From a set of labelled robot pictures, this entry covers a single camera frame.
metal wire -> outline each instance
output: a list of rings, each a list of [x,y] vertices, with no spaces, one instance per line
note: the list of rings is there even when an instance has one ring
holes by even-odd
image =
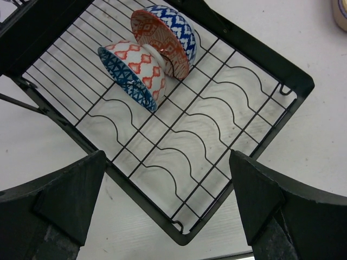
[[[115,141],[116,147],[112,152],[108,152],[107,156],[112,163],[121,168],[123,164],[125,166],[127,164],[127,161],[123,161],[122,159],[125,152],[131,155],[131,157],[135,159],[136,164],[133,165],[132,170],[124,172],[124,175],[127,176],[129,181],[138,185],[140,189],[142,186],[139,186],[138,183],[139,176],[143,177],[146,175],[146,172],[151,172],[153,169],[160,170],[163,176],[167,176],[171,179],[173,183],[173,196],[174,199],[178,200],[178,203],[175,204],[175,208],[168,210],[153,196],[153,194],[146,195],[172,220],[172,224],[178,224],[180,232],[184,233],[191,230],[196,223],[202,219],[218,200],[218,194],[220,194],[232,181],[231,174],[226,172],[228,166],[224,167],[224,164],[221,164],[223,158],[230,149],[235,148],[236,143],[242,142],[242,137],[245,137],[253,143],[254,148],[252,151],[254,151],[254,149],[260,145],[260,140],[275,126],[275,123],[271,123],[271,120],[268,120],[267,116],[263,114],[264,109],[269,106],[270,102],[276,106],[278,111],[280,111],[279,115],[274,118],[274,122],[276,122],[278,117],[287,110],[286,104],[290,103],[295,97],[290,95],[291,93],[284,93],[283,86],[279,83],[274,84],[271,93],[268,94],[269,92],[264,90],[261,76],[259,76],[254,69],[242,65],[230,65],[229,62],[237,55],[236,51],[230,50],[227,59],[222,60],[214,53],[214,50],[218,49],[221,43],[218,38],[213,39],[208,47],[204,47],[204,38],[202,38],[202,35],[204,35],[206,31],[201,28],[196,30],[198,45],[200,46],[200,55],[198,55],[195,64],[190,69],[190,74],[199,72],[208,79],[199,91],[195,90],[187,80],[176,79],[175,83],[172,85],[171,92],[166,93],[162,103],[158,107],[158,111],[155,113],[150,113],[148,111],[144,112],[140,109],[139,105],[134,106],[133,103],[131,103],[131,98],[123,99],[122,97],[112,96],[112,92],[118,88],[118,86],[107,74],[106,70],[103,69],[101,62],[98,62],[96,50],[98,46],[105,45],[105,43],[115,40],[114,38],[123,40],[127,38],[126,35],[131,34],[131,30],[128,27],[130,24],[130,17],[127,12],[134,11],[134,9],[131,8],[133,4],[138,8],[143,8],[155,3],[147,0],[128,0],[127,3],[124,3],[123,1],[117,0],[111,4],[107,0],[95,0],[75,23],[60,36],[51,48],[28,69],[26,77],[30,77],[31,80],[39,86],[39,90],[42,91],[42,94],[54,101],[58,106],[57,109],[69,118],[71,123],[76,128],[79,128],[86,136],[89,133],[89,128],[96,127],[95,125],[90,125],[92,124],[91,122],[93,122],[92,120],[100,119],[111,123],[115,139],[109,142]],[[115,13],[124,19],[117,18]],[[213,75],[209,75],[210,71],[201,68],[203,62],[208,57],[212,57],[220,64]],[[259,93],[264,96],[263,102],[255,108],[250,101],[250,96],[253,97],[253,95],[246,91],[243,84],[228,80],[220,80],[220,73],[225,69],[230,73],[238,69],[248,72],[250,75],[248,78],[256,80],[257,84],[252,87],[254,91],[259,91]],[[210,91],[212,87],[221,86],[225,87],[225,90],[240,91],[242,94],[236,100],[233,100],[232,96],[228,96],[227,92],[223,97],[209,94],[208,91]],[[180,88],[187,89],[194,96],[185,104],[185,107],[181,107],[175,100],[175,95],[180,92]],[[274,97],[276,93],[287,96],[283,97],[285,100],[278,100]],[[241,99],[246,100],[246,110],[244,113],[250,115],[250,118],[247,120],[246,116],[238,116],[241,112],[236,104],[239,103]],[[209,103],[213,103],[214,106],[220,109],[223,107],[226,108],[227,119],[221,120],[219,114],[204,113],[202,111],[203,106],[199,105],[201,102],[207,104],[204,105],[205,108],[212,107]],[[127,123],[133,130],[130,128],[129,130],[127,129],[127,136],[122,134],[122,131],[125,131],[124,121],[126,120],[120,121],[112,118],[113,114],[117,115],[117,110],[113,111],[112,116],[108,115],[108,111],[103,111],[103,108],[107,108],[107,104],[117,104],[117,110],[120,111],[125,108],[125,110],[129,112],[130,117],[127,119]],[[178,111],[174,117],[170,118],[170,123],[166,122],[160,115],[161,110],[166,109],[168,106],[172,106]],[[206,119],[209,124],[213,125],[214,131],[216,132],[214,136],[217,136],[217,143],[215,145],[208,146],[207,141],[209,141],[209,134],[207,134],[207,136],[202,136],[202,134],[198,132],[198,129],[179,129],[182,121],[197,121],[198,118]],[[156,120],[158,124],[166,129],[158,136],[156,141],[153,141],[146,132],[146,128],[151,126],[153,120]],[[254,135],[254,130],[251,127],[251,125],[255,124],[254,122],[256,120],[261,122],[262,128],[267,129],[262,133],[258,133],[258,136]],[[226,125],[227,123],[231,123],[234,127],[232,129],[225,129],[226,127],[222,126],[224,123],[226,123]],[[237,133],[237,135],[233,138],[228,137],[228,141],[226,142],[224,140],[225,133],[232,131]],[[195,140],[194,142],[201,147],[200,151],[202,156],[198,158],[199,162],[201,165],[206,164],[208,166],[204,168],[200,167],[197,162],[194,164],[192,163],[193,156],[191,153],[187,152],[187,150],[190,149],[189,144],[180,148],[165,145],[165,140],[172,140],[172,135],[179,136],[180,134],[184,134],[186,136],[185,138],[189,140]],[[104,136],[97,134],[90,136],[93,142],[97,142],[99,138],[102,137]],[[137,155],[137,152],[146,150],[145,145],[140,143],[136,151],[132,145],[138,138],[143,139],[150,146],[150,149],[147,149],[145,154],[141,157]],[[106,150],[102,145],[99,145],[98,148]],[[185,186],[185,181],[178,182],[177,172],[161,165],[161,161],[151,162],[155,159],[155,153],[157,151],[162,154],[168,154],[168,158],[171,158],[171,156],[175,154],[179,155],[180,160],[174,161],[173,163],[187,166],[184,174],[187,183],[191,183],[190,181],[192,181],[190,186]],[[218,156],[212,159],[209,154],[217,154]],[[197,178],[195,174],[200,174],[201,172],[203,175],[201,178]],[[211,177],[213,172],[219,174],[225,181],[223,182],[225,184],[220,187],[219,190],[212,191],[210,186],[207,185],[207,180],[213,178]],[[179,187],[184,191],[183,195],[180,194]],[[207,195],[209,198],[208,203],[199,201],[198,203],[192,204],[191,200],[192,198],[196,199],[198,190],[202,190],[204,194]],[[188,217],[187,220],[184,214],[191,214],[192,216]]]

patterned bowl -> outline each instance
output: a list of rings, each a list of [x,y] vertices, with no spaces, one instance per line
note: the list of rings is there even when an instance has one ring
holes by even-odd
[[[197,53],[194,29],[176,10],[154,5],[135,11],[131,28],[140,44],[150,44],[167,58],[165,73],[184,79],[194,64]]]
[[[165,93],[165,62],[150,45],[120,41],[98,48],[99,57],[115,82],[151,112]]]

white table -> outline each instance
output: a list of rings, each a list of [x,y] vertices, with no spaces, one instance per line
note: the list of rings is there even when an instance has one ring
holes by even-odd
[[[330,1],[207,2],[308,72],[316,83],[313,93],[259,162],[319,189],[347,196],[347,34],[336,27]],[[2,93],[30,102],[13,85],[1,77]],[[48,118],[5,102],[0,102],[0,109],[0,190],[57,170],[85,155]],[[181,247],[105,177],[87,243],[78,259],[198,260],[249,250],[234,193],[196,238]]]

bowl rim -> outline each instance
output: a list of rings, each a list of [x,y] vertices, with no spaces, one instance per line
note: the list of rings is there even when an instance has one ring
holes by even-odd
[[[184,59],[185,59],[185,63],[187,63],[188,65],[188,69],[187,71],[184,73],[184,76],[182,77],[178,77],[178,79],[184,79],[186,78],[188,75],[189,75],[189,71],[190,71],[190,68],[191,68],[191,65],[190,65],[190,60],[188,59],[188,56],[187,56],[187,51],[184,49],[184,47],[182,46],[181,42],[179,41],[179,39],[177,38],[177,36],[175,35],[175,33],[171,30],[171,28],[169,26],[167,26],[165,24],[165,22],[163,20],[161,20],[158,16],[156,16],[155,14],[149,12],[149,11],[146,11],[144,9],[140,9],[140,10],[136,10],[132,13],[131,15],[131,20],[134,19],[137,15],[139,14],[146,14],[148,15],[149,17],[151,17],[152,19],[160,22],[164,27],[166,27],[168,29],[168,31],[171,33],[171,35],[174,37],[174,39],[176,40],[176,42],[178,43],[179,45],[179,48],[182,52],[184,52]],[[131,30],[132,32],[134,33],[134,27],[131,23]]]
[[[134,97],[132,97],[131,95],[129,95],[127,92],[126,92],[126,93],[127,93],[132,99],[134,99],[138,104],[140,104],[141,106],[143,106],[143,107],[146,108],[147,110],[149,110],[149,111],[151,111],[151,112],[156,111],[156,110],[158,109],[158,104],[157,104],[157,102],[154,100],[153,95],[152,95],[151,92],[148,90],[148,88],[147,88],[147,86],[145,85],[145,83],[143,83],[143,81],[137,76],[137,74],[136,74],[136,73],[135,73],[135,72],[134,72],[134,71],[133,71],[133,70],[132,70],[132,69],[120,58],[120,57],[118,57],[115,53],[113,53],[113,52],[111,52],[110,50],[108,50],[106,47],[107,47],[107,46],[100,46],[100,47],[98,48],[98,56],[99,56],[99,59],[100,59],[102,65],[104,65],[104,67],[106,68],[108,74],[109,74],[109,75],[112,77],[112,79],[121,87],[121,89],[122,89],[124,92],[126,92],[125,89],[124,89],[124,83],[122,83],[121,81],[119,81],[119,79],[114,78],[113,75],[111,75],[111,73],[108,71],[108,69],[107,69],[106,65],[104,64],[104,62],[102,61],[102,59],[101,59],[101,52],[102,52],[102,51],[103,51],[103,52],[107,51],[108,53],[110,53],[111,55],[113,55],[118,61],[120,61],[121,63],[123,63],[123,64],[130,70],[133,79],[137,79],[137,80],[140,82],[140,90],[149,96],[148,105],[147,105],[147,97],[146,97],[145,95],[144,95],[144,98],[145,98],[145,100],[146,100],[146,106],[143,106],[142,104],[140,104],[139,102],[137,102],[137,101],[134,99]]]
[[[194,48],[193,50],[195,51],[195,54],[194,56],[191,57],[191,60],[188,59],[189,61],[189,68],[191,68],[194,64],[194,60],[196,58],[196,55],[197,55],[197,42],[196,42],[196,37],[195,37],[195,34],[194,34],[194,30],[193,28],[190,26],[190,24],[188,23],[188,21],[177,11],[175,10],[174,8],[171,8],[169,6],[166,6],[166,5],[162,5],[162,4],[155,4],[155,5],[152,5],[152,6],[148,6],[146,8],[144,8],[143,10],[151,13],[152,15],[154,15],[156,18],[158,18],[160,21],[162,21],[169,29],[170,31],[175,35],[175,37],[179,40],[179,38],[177,37],[177,35],[175,34],[174,31],[172,31],[172,29],[170,28],[170,26],[167,25],[167,23],[165,21],[163,21],[160,17],[158,17],[155,13],[152,13],[151,11],[148,11],[149,8],[153,8],[153,7],[162,7],[162,8],[165,8],[165,9],[169,9],[170,11],[173,11],[176,13],[176,15],[178,16],[181,16],[181,18],[184,20],[184,23],[185,25],[189,26],[190,28],[190,31],[191,31],[191,35],[193,36],[193,39],[194,39]]]

blue and white bowl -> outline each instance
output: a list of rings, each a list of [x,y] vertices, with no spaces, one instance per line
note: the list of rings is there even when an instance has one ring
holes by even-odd
[[[164,5],[153,5],[143,10],[158,17],[176,35],[188,57],[191,68],[195,61],[197,44],[195,31],[190,20],[175,9]]]

